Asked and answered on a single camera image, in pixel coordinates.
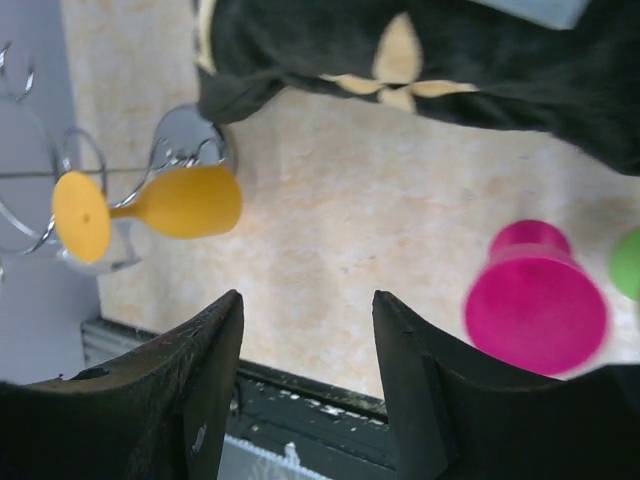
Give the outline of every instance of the table surface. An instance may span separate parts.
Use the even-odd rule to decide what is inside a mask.
[[[196,99],[189,2],[62,4],[78,124],[112,167],[141,166],[162,115]],[[296,91],[232,133],[245,194],[237,228],[188,242],[153,237],[142,264],[100,278],[104,316],[166,331],[237,289],[243,358],[382,396],[374,291],[468,340],[461,305],[491,239],[536,218],[563,230],[608,300],[609,340],[580,371],[640,361],[636,305],[607,276],[616,241],[640,225],[636,179],[545,134]]]

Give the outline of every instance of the black cloth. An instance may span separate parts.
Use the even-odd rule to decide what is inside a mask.
[[[380,37],[405,12],[424,55],[418,80],[479,89],[414,97],[416,113],[549,132],[619,173],[640,175],[637,0],[593,0],[568,31],[468,0],[217,0],[208,37],[216,70],[199,69],[199,110],[216,123],[237,122],[287,85],[355,96],[321,76],[372,78]]]

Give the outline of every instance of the green toy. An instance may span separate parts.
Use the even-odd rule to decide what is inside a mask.
[[[620,293],[640,300],[640,227],[622,237],[611,252],[609,275]]]

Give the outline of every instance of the white object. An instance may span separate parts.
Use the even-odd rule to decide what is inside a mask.
[[[571,30],[591,0],[471,0],[554,30]]]

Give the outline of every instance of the marble surface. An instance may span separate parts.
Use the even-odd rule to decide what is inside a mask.
[[[190,2],[62,3],[78,123],[112,165],[141,165],[160,117],[196,98]],[[640,361],[636,306],[606,274],[615,242],[640,224],[636,179],[544,134],[291,90],[232,133],[246,197],[237,228],[152,238],[142,264],[100,278],[105,316],[162,332],[235,288],[243,358],[381,396],[374,291],[466,340],[461,305],[492,236],[537,218],[566,233],[608,298],[614,328],[584,368]]]

